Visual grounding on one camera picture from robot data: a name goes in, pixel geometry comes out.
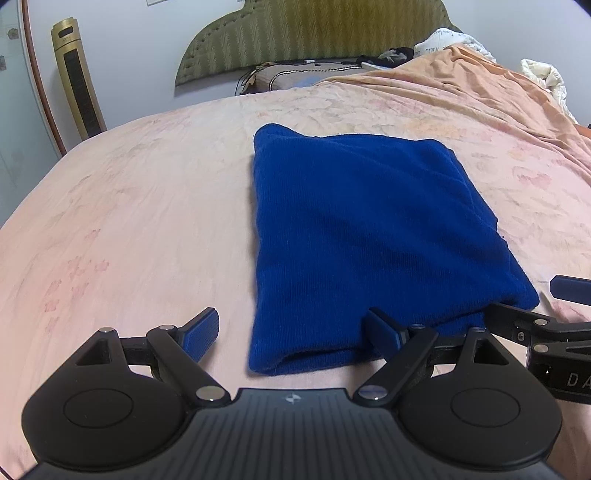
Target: blue towel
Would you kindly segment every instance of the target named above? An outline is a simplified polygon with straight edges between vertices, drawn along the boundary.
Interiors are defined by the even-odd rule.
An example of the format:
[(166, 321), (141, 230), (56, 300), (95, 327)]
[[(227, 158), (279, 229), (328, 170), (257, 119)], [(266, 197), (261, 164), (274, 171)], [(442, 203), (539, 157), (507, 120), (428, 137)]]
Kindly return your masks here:
[(375, 358), (362, 329), (370, 307), (454, 335), (482, 326), (491, 302), (538, 304), (494, 213), (438, 141), (266, 125), (254, 142), (254, 372)]

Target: glass door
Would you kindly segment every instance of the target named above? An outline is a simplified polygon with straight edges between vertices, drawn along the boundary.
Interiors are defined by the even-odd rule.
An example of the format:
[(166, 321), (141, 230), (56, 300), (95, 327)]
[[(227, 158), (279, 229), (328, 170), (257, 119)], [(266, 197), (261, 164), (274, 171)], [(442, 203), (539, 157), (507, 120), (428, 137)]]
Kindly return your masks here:
[(0, 7), (0, 226), (58, 160), (27, 69), (18, 0), (8, 0)]

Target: black cloth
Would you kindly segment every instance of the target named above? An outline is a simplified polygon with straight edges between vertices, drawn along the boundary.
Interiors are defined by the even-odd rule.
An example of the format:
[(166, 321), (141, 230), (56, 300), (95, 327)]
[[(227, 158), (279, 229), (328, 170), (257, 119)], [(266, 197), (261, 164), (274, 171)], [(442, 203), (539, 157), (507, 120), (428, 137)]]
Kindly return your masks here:
[(400, 67), (400, 65), (412, 60), (414, 57), (414, 50), (409, 47), (398, 47), (391, 48), (390, 50), (382, 53), (379, 57), (369, 57), (367, 55), (361, 55), (355, 63), (359, 66), (363, 62), (367, 62), (378, 67), (387, 67), (390, 69)]

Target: black mechanical arm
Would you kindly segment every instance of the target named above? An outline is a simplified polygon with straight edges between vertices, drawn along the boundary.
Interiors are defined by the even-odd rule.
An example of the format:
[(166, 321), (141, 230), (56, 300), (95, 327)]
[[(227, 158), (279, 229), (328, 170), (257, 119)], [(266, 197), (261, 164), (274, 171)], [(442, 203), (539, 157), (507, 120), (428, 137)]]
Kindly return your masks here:
[[(590, 303), (589, 281), (554, 296)], [(555, 398), (591, 404), (591, 324), (492, 304), (485, 329), (441, 337), (364, 318), (386, 364), (343, 389), (229, 393), (198, 365), (214, 309), (146, 337), (99, 329), (30, 398), (26, 480), (546, 479), (561, 427)], [(522, 366), (492, 334), (528, 347)], [(456, 364), (432, 377), (433, 367)], [(129, 365), (148, 365), (153, 378)]]

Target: peach blanket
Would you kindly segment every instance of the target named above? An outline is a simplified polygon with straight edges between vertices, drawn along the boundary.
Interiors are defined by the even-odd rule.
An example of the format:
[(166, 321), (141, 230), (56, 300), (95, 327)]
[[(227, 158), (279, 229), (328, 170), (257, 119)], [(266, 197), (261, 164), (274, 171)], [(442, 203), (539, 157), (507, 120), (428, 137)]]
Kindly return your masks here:
[[(68, 153), (0, 230), (0, 465), (12, 476), (34, 464), (20, 429), (27, 398), (104, 325), (138, 336), (215, 306), (220, 336), (203, 366), (232, 393), (352, 390), (379, 366), (274, 378), (247, 371), (252, 138), (270, 122), (306, 135), (443, 142), (499, 218), (540, 292), (539, 311), (591, 319), (591, 307), (548, 292), (556, 274), (591, 278), (591, 140), (549, 94), (469, 50), (139, 119)], [(510, 348), (523, 359), (523, 347)], [(561, 406), (551, 464), (587, 480), (591, 407)]]

